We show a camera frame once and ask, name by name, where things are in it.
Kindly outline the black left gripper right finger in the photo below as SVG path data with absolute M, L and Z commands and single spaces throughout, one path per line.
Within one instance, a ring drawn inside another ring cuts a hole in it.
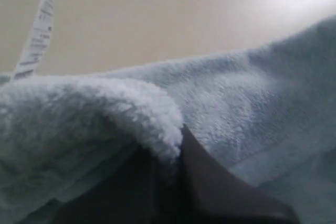
M 181 223 L 298 223 L 294 210 L 222 167 L 181 130 Z

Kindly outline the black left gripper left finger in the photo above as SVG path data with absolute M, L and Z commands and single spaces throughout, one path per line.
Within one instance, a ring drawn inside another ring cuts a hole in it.
M 61 206 L 54 223 L 178 223 L 178 180 L 138 148 L 104 182 Z

